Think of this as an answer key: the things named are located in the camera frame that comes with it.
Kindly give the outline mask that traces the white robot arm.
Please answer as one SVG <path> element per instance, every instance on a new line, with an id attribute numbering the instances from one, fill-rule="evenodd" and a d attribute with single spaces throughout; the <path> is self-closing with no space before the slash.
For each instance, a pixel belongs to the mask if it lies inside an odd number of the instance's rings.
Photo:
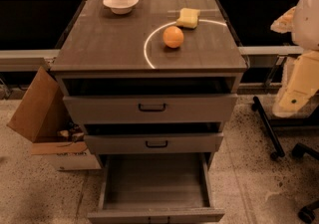
<path id="1" fill-rule="evenodd" d="M 303 49 L 290 73 L 284 69 L 288 74 L 282 79 L 272 108 L 276 116 L 290 117 L 319 91 L 319 0 L 299 0 L 270 29 L 277 33 L 290 32 L 293 43 Z"/>

